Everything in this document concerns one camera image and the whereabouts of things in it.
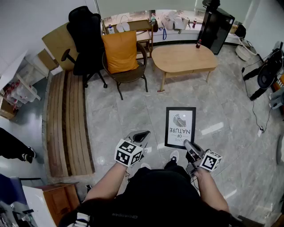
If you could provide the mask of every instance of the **person's left arm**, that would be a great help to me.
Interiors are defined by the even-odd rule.
[[[117,196],[126,170],[127,166],[118,162],[115,163],[106,175],[88,192],[84,202],[92,199],[114,199]]]

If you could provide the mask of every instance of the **window blind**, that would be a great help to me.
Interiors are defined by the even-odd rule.
[[[154,10],[177,9],[194,10],[196,0],[96,0],[102,18],[121,13]]]
[[[219,8],[235,17],[235,20],[243,23],[251,2],[252,0],[220,0]],[[197,0],[196,9],[205,10],[202,0]]]

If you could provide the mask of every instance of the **black picture frame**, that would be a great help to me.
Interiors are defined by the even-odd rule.
[[[179,149],[186,149],[185,146],[179,146],[179,145],[168,144],[169,113],[170,113],[170,110],[186,110],[186,111],[192,111],[192,128],[191,128],[191,139],[190,139],[190,142],[193,144],[193,143],[194,143],[194,136],[195,136],[196,107],[167,107],[167,108],[166,108],[165,146],[166,146],[166,147],[179,148]]]

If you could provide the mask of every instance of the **black shirt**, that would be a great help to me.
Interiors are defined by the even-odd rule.
[[[227,227],[230,218],[229,213],[204,203],[190,181],[180,173],[146,168],[140,169],[130,179],[125,192],[114,200],[88,200],[64,216],[59,226],[74,223],[77,212],[91,216],[90,226],[175,223]]]

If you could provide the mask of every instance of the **black office chair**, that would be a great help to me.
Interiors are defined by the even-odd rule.
[[[104,83],[103,87],[107,88],[107,84],[99,72],[103,69],[102,55],[105,51],[101,37],[101,16],[90,12],[87,6],[81,6],[72,10],[68,19],[70,22],[67,24],[67,30],[75,42],[79,55],[75,61],[69,55],[70,49],[68,49],[64,52],[61,61],[68,58],[75,64],[73,73],[77,76],[84,76],[84,87],[88,87],[88,80],[98,73]]]

